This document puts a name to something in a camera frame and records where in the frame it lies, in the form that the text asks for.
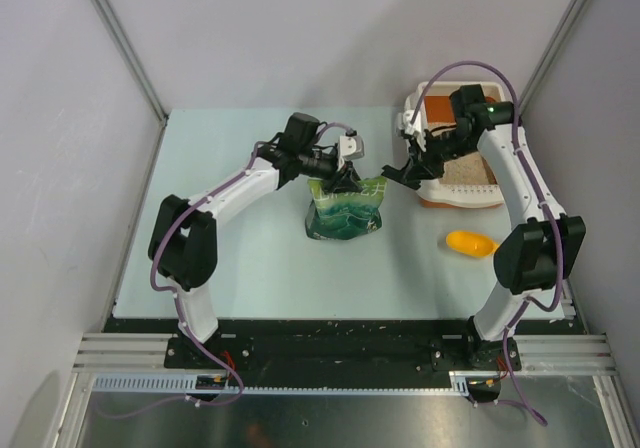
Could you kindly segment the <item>green litter bag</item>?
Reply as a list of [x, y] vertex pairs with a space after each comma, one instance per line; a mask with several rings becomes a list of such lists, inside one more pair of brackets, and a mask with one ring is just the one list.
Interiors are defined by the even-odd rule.
[[386, 178], [362, 180], [360, 192], [325, 192], [320, 180], [309, 180], [308, 186], [312, 200], [305, 231], [309, 238], [347, 241], [382, 227], [380, 206], [387, 189]]

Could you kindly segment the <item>orange plastic scoop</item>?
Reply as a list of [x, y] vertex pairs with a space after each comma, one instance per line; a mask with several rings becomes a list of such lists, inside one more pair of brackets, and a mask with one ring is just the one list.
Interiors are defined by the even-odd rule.
[[445, 242], [451, 250], [473, 258], [492, 256], [499, 248], [499, 244], [489, 236], [464, 230], [448, 233]]

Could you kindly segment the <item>black bag clip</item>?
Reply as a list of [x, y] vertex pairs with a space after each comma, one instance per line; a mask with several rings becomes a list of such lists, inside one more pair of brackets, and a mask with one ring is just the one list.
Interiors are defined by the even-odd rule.
[[415, 189], [417, 186], [416, 181], [409, 175], [406, 168], [397, 169], [390, 165], [385, 165], [382, 168], [382, 175], [391, 181], [411, 189]]

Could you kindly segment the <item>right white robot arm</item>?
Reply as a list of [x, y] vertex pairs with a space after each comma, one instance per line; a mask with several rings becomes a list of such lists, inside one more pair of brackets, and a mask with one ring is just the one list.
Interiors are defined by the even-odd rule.
[[511, 232], [493, 256], [496, 285], [467, 322], [462, 365], [491, 369], [510, 359], [509, 340], [525, 310], [552, 312], [586, 235], [550, 193], [526, 140], [515, 99], [490, 101], [481, 83], [423, 82], [406, 100], [397, 130], [406, 164], [386, 177], [413, 190], [439, 181], [448, 162], [479, 154], [492, 171]]

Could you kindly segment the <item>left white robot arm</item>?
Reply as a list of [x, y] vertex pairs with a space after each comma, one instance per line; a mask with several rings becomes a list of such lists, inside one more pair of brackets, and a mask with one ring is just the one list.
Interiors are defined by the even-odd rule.
[[246, 166], [223, 183], [161, 202], [148, 247], [150, 285], [172, 295], [179, 329], [190, 338], [185, 353], [197, 366], [210, 367], [221, 355], [221, 344], [212, 337], [219, 322], [207, 288], [218, 263], [219, 228], [299, 176], [321, 181], [329, 193], [360, 191], [353, 162], [363, 157], [364, 142], [355, 129], [340, 124], [338, 141], [321, 146], [332, 127], [295, 112], [283, 131], [256, 142]]

